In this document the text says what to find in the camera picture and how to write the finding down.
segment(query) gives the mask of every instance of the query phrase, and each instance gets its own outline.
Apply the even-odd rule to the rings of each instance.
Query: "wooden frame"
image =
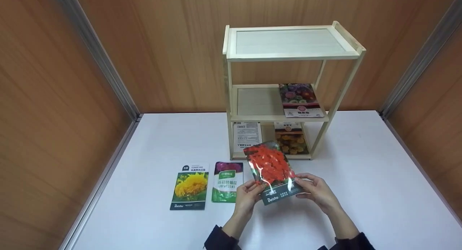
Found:
[[[260,122],[263,141],[274,139],[273,122],[302,122],[310,153],[288,154],[287,158],[312,159],[363,60],[365,51],[364,46],[337,21],[334,21],[332,25],[314,26],[230,28],[226,25],[223,42],[223,73],[231,160],[245,158],[244,153],[234,152],[235,122]],[[327,60],[356,60],[337,92],[328,113],[325,112],[320,102],[325,117],[286,118],[282,103],[278,104],[278,84],[233,85],[232,83],[231,62],[294,60],[322,60],[319,74],[313,84],[315,93]],[[303,122],[323,122],[312,146],[310,146],[308,130]]]

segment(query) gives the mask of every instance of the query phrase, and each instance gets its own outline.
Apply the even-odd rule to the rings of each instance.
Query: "left hand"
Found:
[[[265,185],[257,185],[255,180],[247,181],[236,189],[236,206],[234,216],[250,220],[254,212],[255,204],[261,200],[260,193],[265,189]]]
[[[242,231],[252,217],[255,204],[261,199],[259,194],[265,185],[258,186],[255,180],[250,180],[236,189],[236,206],[231,218],[223,226],[222,230],[228,236],[239,240]]]

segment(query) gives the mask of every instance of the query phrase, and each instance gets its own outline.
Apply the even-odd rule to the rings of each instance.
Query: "red flower packet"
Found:
[[[303,192],[295,183],[295,173],[276,141],[268,141],[244,149],[257,184],[266,184],[260,194],[265,205]]]

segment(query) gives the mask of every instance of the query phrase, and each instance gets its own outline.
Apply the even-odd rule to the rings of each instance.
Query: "person's hand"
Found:
[[[255,180],[250,180],[236,189],[236,206],[231,218],[223,226],[222,230],[228,236],[239,240],[242,231],[252,217],[255,204],[261,199],[259,194],[265,186],[258,186]]]
[[[265,185],[258,186],[253,179],[238,186],[236,189],[236,206],[234,207],[233,215],[249,220],[254,212],[255,204],[261,200],[260,193],[264,188]]]
[[[358,236],[358,228],[342,209],[337,197],[323,179],[311,173],[300,173],[295,177],[295,182],[302,186],[305,191],[305,193],[297,194],[296,197],[314,201],[322,212],[329,217],[335,236],[338,239],[351,240]]]
[[[299,199],[310,199],[314,201],[327,215],[332,214],[341,210],[340,203],[335,197],[334,193],[330,190],[327,183],[319,178],[314,176],[311,173],[300,173],[296,174],[295,182],[302,186],[305,193],[299,193],[296,195]]]

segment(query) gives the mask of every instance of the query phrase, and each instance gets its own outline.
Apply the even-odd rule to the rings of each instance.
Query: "wood grain wall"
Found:
[[[444,45],[390,122],[462,219],[462,27]]]
[[[221,48],[231,27],[330,25],[368,50],[340,109],[379,109],[452,0],[79,0],[141,112],[225,111]],[[312,81],[320,62],[233,66],[236,84]],[[329,105],[348,69],[325,68]]]
[[[56,0],[0,0],[0,249],[58,249],[128,125]]]

